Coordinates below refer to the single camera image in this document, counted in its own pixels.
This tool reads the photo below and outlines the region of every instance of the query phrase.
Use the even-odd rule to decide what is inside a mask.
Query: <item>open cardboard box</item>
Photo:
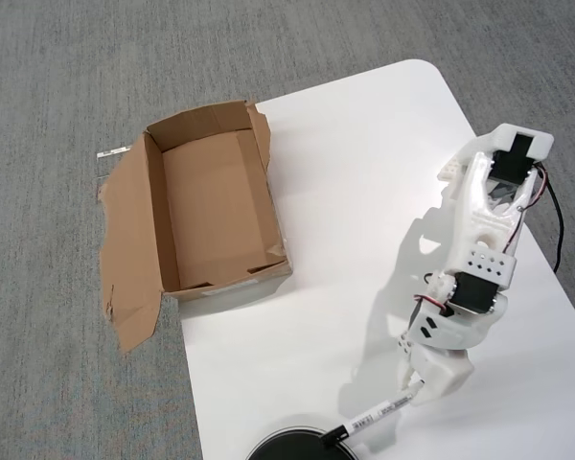
[[[149,126],[101,189],[103,308],[129,351],[163,293],[191,300],[290,273],[255,105],[207,105]]]

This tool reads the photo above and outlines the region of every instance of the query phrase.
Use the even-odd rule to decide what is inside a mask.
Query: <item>pen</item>
[[[412,383],[403,390],[397,398],[384,401],[357,417],[354,417],[346,424],[338,426],[335,429],[331,429],[327,433],[323,434],[321,437],[322,443],[324,443],[324,446],[327,448],[336,446],[351,435],[358,433],[391,413],[396,412],[401,407],[405,407],[413,398],[415,398],[415,395],[418,394],[418,391],[420,391],[423,386],[424,382],[421,380]]]

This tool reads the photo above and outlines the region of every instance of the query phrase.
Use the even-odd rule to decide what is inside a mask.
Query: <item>wire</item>
[[[564,241],[564,218],[563,212],[560,209],[560,203],[558,202],[558,198],[556,197],[556,193],[552,188],[552,184],[547,179],[547,190],[549,190],[549,195],[552,197],[552,201],[554,202],[554,207],[556,208],[556,214],[558,214],[558,224],[560,226],[560,230],[558,232],[558,245],[556,246],[556,263],[554,264],[554,273],[558,271],[560,267],[560,260],[563,254],[563,241]]]
[[[524,211],[526,211],[528,208],[532,208],[535,204],[537,204],[537,202],[543,196],[543,192],[545,192],[545,187],[547,186],[547,184],[549,184],[547,169],[544,168],[541,163],[537,163],[536,165],[534,165],[534,167],[537,168],[537,170],[539,171],[539,175],[542,178],[539,191],[531,198],[530,202],[528,203],[528,206],[526,206],[521,210],[521,215],[519,216],[519,220],[517,221],[516,229],[514,230],[514,233],[511,234],[511,237],[507,241],[507,244],[505,244],[505,248],[502,250],[503,254],[507,252],[507,249],[509,249],[509,246],[511,245],[516,235],[518,234],[519,227],[521,226],[521,223],[524,220]]]
[[[547,182],[549,181],[549,178],[547,176],[547,169],[544,168],[541,163],[537,163],[535,165],[535,168],[537,168],[539,170],[539,174],[542,178],[542,181],[540,183],[539,191],[530,200],[530,203],[528,203],[528,206],[526,206],[524,208],[524,211],[526,211],[528,208],[532,208],[535,204],[537,204],[537,201],[539,201],[541,199],[541,197],[543,196],[543,192],[545,192],[545,186],[547,185]]]
[[[539,191],[533,197],[533,199],[530,201],[530,203],[528,203],[528,206],[526,206],[524,208],[524,211],[527,210],[528,208],[534,206],[535,204],[537,204],[537,201],[539,201],[541,199],[541,196],[543,195],[543,192],[545,189],[547,189],[549,191],[549,195],[551,196],[552,201],[554,203],[554,208],[556,209],[556,214],[558,215],[558,225],[560,227],[559,231],[558,231],[558,243],[556,245],[556,263],[554,264],[554,273],[557,273],[558,268],[560,268],[560,263],[561,263],[562,255],[563,255],[563,242],[564,242],[563,211],[560,207],[560,202],[558,201],[558,197],[556,196],[556,192],[554,192],[554,188],[552,187],[552,184],[549,180],[549,174],[547,172],[547,169],[545,168],[545,166],[542,163],[537,163],[535,165],[535,168],[537,168],[539,170],[539,176],[542,178],[542,183],[541,183]],[[519,217],[519,222],[517,223],[516,230],[511,235],[511,238],[509,239],[509,241],[507,241],[507,245],[505,245],[505,248],[502,251],[503,253],[507,251],[507,249],[509,248],[509,245],[512,243],[512,241],[516,237],[516,234],[518,233],[518,229],[521,226],[521,222],[523,220],[523,217],[524,217],[524,214],[522,212],[522,215]]]
[[[439,307],[442,311],[445,311],[447,309],[447,307],[445,305],[443,305],[441,302],[439,302],[438,300],[434,300],[432,297],[429,297],[427,295],[423,295],[423,294],[416,294],[413,296],[414,300],[420,300],[420,299],[424,299],[427,302],[430,302],[432,305],[436,305],[437,307]]]

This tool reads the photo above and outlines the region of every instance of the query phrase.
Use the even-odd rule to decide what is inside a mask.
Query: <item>black cable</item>
[[[558,267],[560,266],[560,260],[563,253],[564,219],[563,212],[560,209],[560,203],[558,202],[556,193],[554,192],[552,184],[549,181],[549,176],[547,177],[547,190],[549,191],[549,195],[552,197],[552,201],[554,202],[556,214],[558,214],[558,224],[560,225],[560,231],[558,232],[558,245],[556,246],[556,264],[554,265],[554,273],[556,273],[558,271]]]

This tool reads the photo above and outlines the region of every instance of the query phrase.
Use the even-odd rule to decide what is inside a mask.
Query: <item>white table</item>
[[[418,60],[259,108],[294,273],[181,306],[205,460],[244,459],[276,429],[329,429],[395,394],[393,336],[450,242],[436,173],[474,135]],[[360,460],[575,460],[575,311],[527,229],[517,258],[471,379],[349,440]]]

